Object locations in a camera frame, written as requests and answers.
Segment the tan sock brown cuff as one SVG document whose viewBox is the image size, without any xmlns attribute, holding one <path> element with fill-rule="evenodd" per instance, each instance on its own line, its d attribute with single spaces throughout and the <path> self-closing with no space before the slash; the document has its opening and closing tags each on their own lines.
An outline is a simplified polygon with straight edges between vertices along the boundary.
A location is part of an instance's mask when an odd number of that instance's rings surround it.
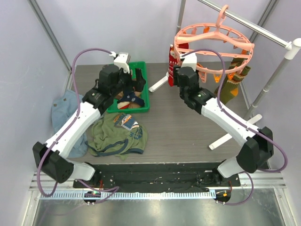
<svg viewBox="0 0 301 226">
<path fill-rule="evenodd" d="M 134 80 L 132 80 L 132 85 L 133 85 L 132 91 L 135 91 L 135 81 Z M 116 95 L 115 98 L 117 99 L 117 102 L 121 102 L 120 99 L 122 98 L 122 96 L 123 96 L 123 91 Z M 138 104 L 131 103 L 130 107 L 128 109 L 137 109 L 137 108 L 141 108 L 141 107 L 143 107 L 143 106 L 139 106 Z"/>
</svg>

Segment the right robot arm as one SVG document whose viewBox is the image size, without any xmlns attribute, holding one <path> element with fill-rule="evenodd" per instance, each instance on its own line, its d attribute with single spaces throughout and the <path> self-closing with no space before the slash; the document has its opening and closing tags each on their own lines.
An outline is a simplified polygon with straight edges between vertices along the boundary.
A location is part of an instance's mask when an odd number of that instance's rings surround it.
<svg viewBox="0 0 301 226">
<path fill-rule="evenodd" d="M 191 67 L 174 66 L 174 85 L 179 87 L 180 98 L 197 113 L 209 118 L 241 147 L 237 156 L 222 161 L 212 174 L 213 182 L 225 185 L 231 176 L 246 171 L 254 173 L 274 154 L 273 145 L 263 138 L 273 138 L 272 131 L 256 127 L 228 109 L 225 113 L 212 92 L 199 87 L 199 77 Z"/>
</svg>

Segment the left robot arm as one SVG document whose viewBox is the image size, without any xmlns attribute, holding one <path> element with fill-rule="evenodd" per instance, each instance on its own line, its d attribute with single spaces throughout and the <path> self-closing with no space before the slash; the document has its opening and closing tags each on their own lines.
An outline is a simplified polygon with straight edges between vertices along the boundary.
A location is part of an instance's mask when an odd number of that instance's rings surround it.
<svg viewBox="0 0 301 226">
<path fill-rule="evenodd" d="M 38 171 L 60 184 L 71 178 L 84 180 L 88 187 L 97 187 L 100 176 L 95 168 L 88 163 L 71 162 L 67 157 L 77 140 L 113 105 L 120 92 L 125 96 L 143 92 L 146 82 L 139 67 L 124 69 L 105 65 L 73 116 L 45 143 L 34 144 L 32 150 Z"/>
</svg>

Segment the navy santa sock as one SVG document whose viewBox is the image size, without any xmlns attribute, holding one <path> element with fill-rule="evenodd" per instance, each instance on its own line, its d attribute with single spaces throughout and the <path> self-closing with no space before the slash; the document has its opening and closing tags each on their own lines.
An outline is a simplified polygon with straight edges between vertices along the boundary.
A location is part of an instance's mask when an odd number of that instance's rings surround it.
<svg viewBox="0 0 301 226">
<path fill-rule="evenodd" d="M 144 106 L 145 102 L 141 98 L 141 92 L 126 90 L 123 92 L 123 96 L 120 101 L 129 101 L 131 103 L 138 104 L 139 106 Z"/>
<path fill-rule="evenodd" d="M 131 104 L 131 102 L 129 102 L 129 101 L 117 102 L 117 108 L 119 110 L 128 109 L 130 107 L 130 104 Z"/>
</svg>

